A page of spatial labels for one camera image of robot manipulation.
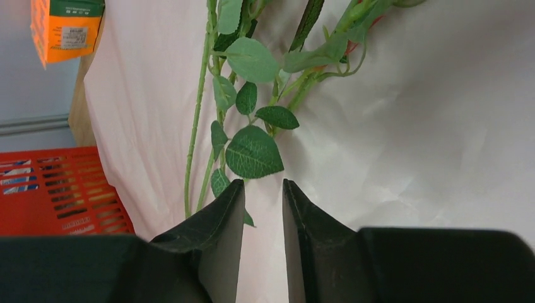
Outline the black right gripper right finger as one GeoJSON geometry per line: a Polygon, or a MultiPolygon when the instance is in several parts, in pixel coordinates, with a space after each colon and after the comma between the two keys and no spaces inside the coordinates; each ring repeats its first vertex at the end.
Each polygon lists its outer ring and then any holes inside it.
{"type": "Polygon", "coordinates": [[[534,252],[499,230],[354,231],[283,181],[290,302],[533,302],[534,252]]]}

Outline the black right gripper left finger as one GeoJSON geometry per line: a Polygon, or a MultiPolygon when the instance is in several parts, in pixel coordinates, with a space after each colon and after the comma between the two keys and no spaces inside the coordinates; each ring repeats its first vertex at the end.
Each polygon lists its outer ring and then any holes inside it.
{"type": "Polygon", "coordinates": [[[133,234],[1,238],[2,302],[235,302],[245,186],[146,241],[133,234]]]}

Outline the purple wrapping paper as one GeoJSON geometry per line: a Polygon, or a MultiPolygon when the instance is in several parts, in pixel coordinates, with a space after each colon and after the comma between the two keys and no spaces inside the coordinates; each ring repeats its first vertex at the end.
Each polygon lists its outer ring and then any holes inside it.
{"type": "MultiPolygon", "coordinates": [[[[85,76],[108,181],[145,239],[184,219],[205,1],[107,1],[85,76]]],[[[427,1],[372,27],[277,137],[285,169],[250,181],[238,302],[287,302],[282,180],[352,229],[509,230],[534,244],[534,2],[427,1]]]]}

